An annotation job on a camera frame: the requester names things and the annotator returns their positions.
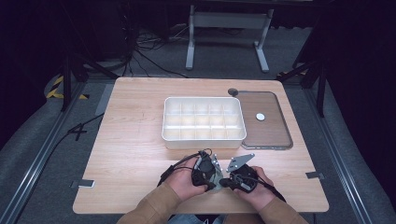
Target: blue jeans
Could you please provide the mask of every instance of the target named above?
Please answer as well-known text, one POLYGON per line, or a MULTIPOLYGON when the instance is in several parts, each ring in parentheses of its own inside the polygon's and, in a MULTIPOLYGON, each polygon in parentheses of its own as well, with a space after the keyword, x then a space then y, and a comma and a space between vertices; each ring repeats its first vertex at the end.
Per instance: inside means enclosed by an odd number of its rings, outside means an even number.
MULTIPOLYGON (((225 215, 219 215, 214 221, 213 224, 222 224, 224 222, 225 215)), ((194 214, 178 214, 172 217, 168 224, 207 224, 207 221, 201 221, 194 214)))

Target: dark background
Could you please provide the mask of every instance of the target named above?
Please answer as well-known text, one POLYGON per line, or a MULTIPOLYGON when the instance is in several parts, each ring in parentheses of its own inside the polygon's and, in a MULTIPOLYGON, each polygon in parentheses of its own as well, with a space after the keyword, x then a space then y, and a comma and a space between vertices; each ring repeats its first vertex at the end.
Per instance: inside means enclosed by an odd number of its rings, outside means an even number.
MULTIPOLYGON (((396 202, 395 3, 334 1, 329 14, 278 10, 273 26, 312 27, 299 58, 326 62, 328 81, 363 158, 396 202)), ((135 13, 138 25, 167 37, 187 22, 186 6, 150 6, 135 13)), ((44 88, 58 74, 65 50, 94 61, 127 53, 126 24, 111 1, 2 1, 0 3, 0 147, 44 103, 44 88)), ((135 23, 129 32, 136 31, 135 23)))

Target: person's hand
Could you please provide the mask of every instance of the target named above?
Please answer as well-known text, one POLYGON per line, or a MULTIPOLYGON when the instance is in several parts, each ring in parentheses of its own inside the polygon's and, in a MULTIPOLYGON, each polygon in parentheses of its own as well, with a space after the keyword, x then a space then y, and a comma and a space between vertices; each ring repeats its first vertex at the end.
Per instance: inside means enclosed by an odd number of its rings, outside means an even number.
MULTIPOLYGON (((257 175, 261 177, 267 184, 274 185, 274 182, 270 180, 264 173, 264 170, 259 166, 251 166, 253 170, 257 172, 257 175)), ((233 192, 243 200, 250 203, 256 211, 260 212, 265 205, 271 202, 275 198, 275 194, 267 189, 262 184, 257 184, 257 187, 250 193, 245 193, 240 189, 234 189, 233 192)))
POLYGON ((193 196, 203 194, 206 191, 207 185, 195 187, 192 184, 192 168, 197 160, 198 158, 195 157, 182 162, 178 167, 190 167, 191 169, 176 169, 165 180, 165 182, 175 191, 175 193, 182 202, 188 200, 189 198, 192 198, 193 196))

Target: person's left hand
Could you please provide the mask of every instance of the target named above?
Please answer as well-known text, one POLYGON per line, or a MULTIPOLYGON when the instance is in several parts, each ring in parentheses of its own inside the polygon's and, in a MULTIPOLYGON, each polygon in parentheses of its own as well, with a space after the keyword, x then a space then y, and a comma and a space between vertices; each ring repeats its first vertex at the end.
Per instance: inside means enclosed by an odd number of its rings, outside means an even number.
POLYGON ((165 180, 165 182, 175 191, 182 202, 192 198, 193 196, 203 194, 206 191, 207 185, 195 187, 192 184, 191 173, 197 160, 198 158, 195 157, 182 162, 178 167, 190 167, 191 169, 176 169, 165 180))

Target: transparent lid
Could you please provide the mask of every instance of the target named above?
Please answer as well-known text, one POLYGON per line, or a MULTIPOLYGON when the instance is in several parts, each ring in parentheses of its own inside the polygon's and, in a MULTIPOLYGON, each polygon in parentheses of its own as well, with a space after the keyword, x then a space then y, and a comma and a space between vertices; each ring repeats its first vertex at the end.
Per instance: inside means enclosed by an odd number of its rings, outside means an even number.
POLYGON ((276 95, 270 91, 240 91, 239 99, 248 149, 287 149, 293 143, 276 95))

